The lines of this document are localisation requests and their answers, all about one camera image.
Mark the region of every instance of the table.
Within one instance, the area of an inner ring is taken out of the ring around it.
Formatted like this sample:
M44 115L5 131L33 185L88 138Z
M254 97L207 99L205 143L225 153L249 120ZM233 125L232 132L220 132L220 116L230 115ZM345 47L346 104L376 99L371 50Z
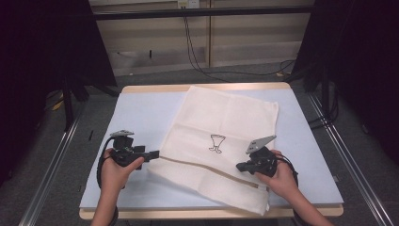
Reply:
M135 127L133 130L136 133L134 145L145 144L147 150L159 149L173 115L180 106L184 92L190 86L162 85L124 88L108 126L107 134L120 130L123 124L127 126L126 124L133 123ZM334 217L343 213L341 194L288 84L241 83L197 84L195 86L264 98L266 101L278 101L280 113L276 134L280 139L276 140L276 149L284 150L284 153L289 156L295 169L299 171L300 189L323 215ZM311 157L303 158L303 152L308 152L306 155ZM92 219L100 194L100 189L95 181L96 167L97 162L94 162L88 178L87 190L80 205L79 215L83 219ZM226 206L223 203L203 199L192 191L173 187L170 183L147 173L145 168L146 166L143 165L143 170L140 173L135 173L134 177L129 178L127 187L135 187L136 190L124 189L120 193L118 202L120 218L290 218L293 216L293 211L287 202L274 194L270 195L270 210L264 216L259 216Z

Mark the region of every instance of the printed logo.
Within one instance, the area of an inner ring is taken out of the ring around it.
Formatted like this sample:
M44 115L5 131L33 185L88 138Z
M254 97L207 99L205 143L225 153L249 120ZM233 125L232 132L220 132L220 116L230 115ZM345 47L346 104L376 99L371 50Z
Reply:
M216 152L216 153L222 153L222 151L219 149L219 147L225 138L226 137L221 136L221 135L211 135L211 139L214 142L214 147L209 148L209 150L212 152Z

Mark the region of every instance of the forearm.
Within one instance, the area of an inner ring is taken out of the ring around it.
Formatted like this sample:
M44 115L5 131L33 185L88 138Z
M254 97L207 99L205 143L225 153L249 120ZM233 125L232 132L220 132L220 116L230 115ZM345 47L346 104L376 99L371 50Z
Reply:
M103 192L100 195L100 199L97 205L94 218L91 221L91 225L109 225L114 216L115 206L118 200L118 191Z
M300 217L310 225L333 225L303 196L299 190L287 198L287 201Z

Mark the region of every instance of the hand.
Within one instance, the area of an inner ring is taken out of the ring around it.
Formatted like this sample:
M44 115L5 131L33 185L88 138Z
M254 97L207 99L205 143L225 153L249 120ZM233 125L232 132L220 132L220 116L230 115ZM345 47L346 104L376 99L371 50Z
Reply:
M102 191L106 192L115 192L124 188L126 182L129 178L129 175L132 171L137 169L144 162L143 157L139 157L133 163L131 163L127 167L121 167L118 165L112 158L109 157L112 149L105 150L104 153L104 164L102 168Z
M280 151L271 150L272 153L279 156ZM255 172L255 175L263 182L265 182L277 195L286 199L290 195L294 195L298 190L296 182L293 176L293 172L290 167L282 162L278 161L277 171L273 177L268 177L259 172Z

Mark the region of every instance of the cloth fold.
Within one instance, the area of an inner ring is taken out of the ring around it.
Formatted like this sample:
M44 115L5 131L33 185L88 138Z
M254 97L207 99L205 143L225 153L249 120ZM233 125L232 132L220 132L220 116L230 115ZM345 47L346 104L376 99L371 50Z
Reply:
M278 112L277 103L191 87L160 159L148 170L211 200L263 215L268 208L265 185L235 165L249 160L250 141L275 135Z

